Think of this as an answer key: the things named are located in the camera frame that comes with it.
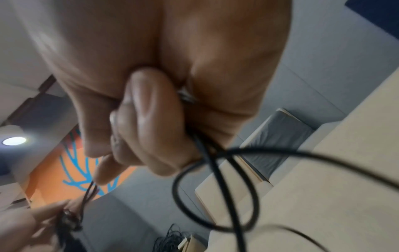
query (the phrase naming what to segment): floor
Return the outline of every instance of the floor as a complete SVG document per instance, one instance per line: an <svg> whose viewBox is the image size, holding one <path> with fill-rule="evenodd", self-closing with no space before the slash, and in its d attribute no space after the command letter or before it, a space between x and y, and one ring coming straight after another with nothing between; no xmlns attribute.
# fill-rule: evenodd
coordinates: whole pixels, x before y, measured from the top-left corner
<svg viewBox="0 0 399 252"><path fill-rule="evenodd" d="M260 113L243 127L233 145L240 145L280 107L313 128L342 120L399 66L399 41L347 9L344 3L345 0L294 1L291 35ZM204 169L181 183L184 202L202 216L194 190L209 174ZM206 236L209 231L188 220L174 205L171 181L172 178L160 179L143 169L110 195L136 213L153 236L165 234L172 223L184 231ZM102 239L105 233L96 228L98 224L87 223L86 235L96 244L94 251L107 251L105 248L112 242ZM116 233L126 237L129 232ZM131 242L126 247L137 247L137 242L124 241Z"/></svg>

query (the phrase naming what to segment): ceiling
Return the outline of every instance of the ceiling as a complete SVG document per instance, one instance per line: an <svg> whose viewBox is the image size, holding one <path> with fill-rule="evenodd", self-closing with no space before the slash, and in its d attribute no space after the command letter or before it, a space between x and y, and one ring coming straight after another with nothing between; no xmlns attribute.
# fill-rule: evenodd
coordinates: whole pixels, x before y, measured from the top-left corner
<svg viewBox="0 0 399 252"><path fill-rule="evenodd" d="M71 101L51 76L8 0L0 1L0 124L9 122L31 137L30 144L0 149L0 172L23 181L76 124Z"/></svg>

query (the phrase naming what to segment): orange wall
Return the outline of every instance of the orange wall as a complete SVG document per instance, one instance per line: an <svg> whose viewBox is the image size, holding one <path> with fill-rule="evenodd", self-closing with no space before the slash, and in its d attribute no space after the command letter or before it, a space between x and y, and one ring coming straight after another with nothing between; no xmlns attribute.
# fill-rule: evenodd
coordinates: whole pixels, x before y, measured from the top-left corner
<svg viewBox="0 0 399 252"><path fill-rule="evenodd" d="M32 202L31 206L38 207L83 195L100 161L101 158L85 157L79 129L73 129L30 174L25 193ZM101 186L97 197L120 185L134 169L127 169L108 185Z"/></svg>

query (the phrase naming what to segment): hand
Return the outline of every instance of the hand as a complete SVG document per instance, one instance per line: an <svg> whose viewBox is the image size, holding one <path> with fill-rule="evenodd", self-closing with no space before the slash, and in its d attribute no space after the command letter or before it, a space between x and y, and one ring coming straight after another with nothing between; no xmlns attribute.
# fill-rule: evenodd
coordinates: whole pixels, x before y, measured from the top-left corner
<svg viewBox="0 0 399 252"><path fill-rule="evenodd" d="M73 100L86 155L105 156L100 185L129 165L166 176L199 158L186 124L227 146L257 113L291 18L291 0L14 5ZM183 87L196 103L181 103Z"/></svg>
<svg viewBox="0 0 399 252"><path fill-rule="evenodd" d="M0 215L1 251L54 251L58 243L54 233L55 217L64 209L78 214L82 200L83 196L40 208L3 212Z"/></svg>

